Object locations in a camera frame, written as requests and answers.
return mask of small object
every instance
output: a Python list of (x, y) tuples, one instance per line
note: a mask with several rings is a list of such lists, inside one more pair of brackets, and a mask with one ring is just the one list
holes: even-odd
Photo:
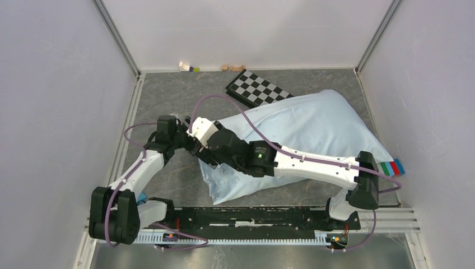
[(394, 161), (385, 161), (382, 163), (378, 163), (379, 171), (384, 173), (389, 177), (398, 177), (405, 173), (404, 169), (402, 168), (401, 162), (398, 159), (394, 159)]
[(192, 67), (187, 64), (184, 64), (183, 62), (180, 62), (178, 64), (178, 68), (180, 69), (180, 72), (199, 72), (198, 67)]
[(231, 71), (242, 71), (242, 70), (246, 70), (245, 65), (237, 66), (237, 67), (231, 66)]
[(180, 62), (178, 64), (178, 68), (180, 68), (180, 72), (188, 72), (190, 71), (190, 66), (187, 64), (184, 64), (183, 62)]
[(249, 108), (275, 103), (293, 95), (259, 77), (243, 70), (226, 88), (226, 93)]
[(167, 233), (164, 234), (162, 239), (164, 242), (176, 242), (178, 241), (178, 234)]
[(138, 205), (141, 205), (145, 202), (147, 202), (148, 200), (148, 197), (145, 193), (141, 192), (139, 195), (138, 195), (138, 200), (137, 200), (137, 204)]

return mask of speckled gray surface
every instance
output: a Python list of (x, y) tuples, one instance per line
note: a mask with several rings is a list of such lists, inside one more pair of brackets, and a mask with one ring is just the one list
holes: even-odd
[[(339, 92), (358, 113), (368, 129), (374, 133), (371, 116), (358, 80), (351, 69), (305, 69), (253, 71), (269, 82), (298, 96), (313, 94), (324, 89)], [(225, 86), (238, 72), (183, 72), (150, 73), (145, 77), (135, 123), (154, 122), (159, 115), (171, 114), (183, 120), (191, 115), (201, 96), (225, 92)], [(211, 120), (237, 114), (236, 109), (223, 100), (204, 103), (199, 111), (201, 117)], [(139, 127), (132, 132), (132, 139), (145, 143), (153, 127)], [(124, 171), (136, 160), (140, 149), (129, 146)], [(380, 188), (392, 187), (381, 181)], [(338, 193), (340, 187), (304, 180), (283, 187), (265, 189), (251, 195), (227, 201), (220, 206), (259, 205), (325, 205), (326, 200)], [(176, 206), (212, 206), (208, 185), (203, 181), (198, 160), (184, 150), (178, 150), (170, 162), (158, 172), (144, 192), (149, 197), (171, 199)], [(395, 193), (382, 194), (381, 205), (396, 205)]]

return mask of black bracket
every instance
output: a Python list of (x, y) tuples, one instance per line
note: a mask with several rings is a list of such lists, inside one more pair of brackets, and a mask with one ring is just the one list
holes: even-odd
[[(92, 192), (91, 209), (89, 216), (89, 236), (105, 240), (105, 214), (113, 190), (97, 187)], [(119, 191), (115, 196), (109, 216), (109, 238), (112, 242), (132, 244), (138, 235), (140, 217), (137, 210), (135, 194), (130, 190)]]
[[(360, 167), (368, 168), (374, 171), (378, 171), (378, 166), (371, 153), (361, 151), (356, 158), (356, 161), (360, 163)], [(376, 175), (368, 172), (360, 171), (358, 176), (355, 177), (355, 182), (358, 183), (356, 188), (352, 191), (348, 191), (346, 195), (346, 201), (351, 206), (366, 209), (375, 210), (379, 208), (379, 181)]]

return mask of light blue cloth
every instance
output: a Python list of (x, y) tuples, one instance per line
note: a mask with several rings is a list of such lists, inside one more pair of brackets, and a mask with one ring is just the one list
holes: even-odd
[[(348, 102), (333, 90), (285, 99), (250, 109), (246, 114), (267, 138), (292, 149), (341, 157), (357, 156), (364, 150), (378, 162), (393, 160)], [(262, 140), (240, 114), (220, 122), (247, 142)], [(305, 179), (253, 178), (226, 164), (216, 169), (202, 161), (199, 164), (214, 205)]]

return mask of gray floor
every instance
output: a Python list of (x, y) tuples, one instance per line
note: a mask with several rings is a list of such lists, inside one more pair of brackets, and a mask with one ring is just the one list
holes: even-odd
[[(351, 234), (351, 242), (366, 235)], [(321, 246), (237, 246), (214, 245), (193, 251), (162, 252), (151, 245), (99, 244), (91, 268), (414, 268), (404, 234), (375, 234), (364, 247), (347, 253), (331, 254)]]
[[(367, 103), (358, 80), (351, 69), (306, 69), (253, 71), (269, 82), (293, 95), (305, 95), (333, 89), (339, 92), (374, 133), (374, 126)], [(191, 115), (194, 105), (203, 95), (224, 92), (224, 87), (238, 75), (238, 72), (184, 72), (147, 74), (142, 89), (136, 123), (155, 122), (159, 115), (172, 114), (179, 119)], [(204, 103), (199, 115), (211, 120), (237, 114), (236, 109), (223, 100)], [(153, 127), (139, 127), (132, 132), (132, 138), (145, 143)], [(138, 157), (140, 149), (129, 146), (124, 169)], [(392, 184), (381, 181), (380, 188)], [(339, 187), (304, 180), (283, 187), (266, 189), (220, 204), (220, 206), (290, 205), (320, 206), (338, 193)], [(162, 171), (149, 182), (144, 192), (149, 197), (167, 198), (176, 206), (211, 206), (208, 185), (203, 181), (198, 160), (187, 152), (179, 150)], [(382, 194), (381, 205), (396, 205), (395, 193)]]

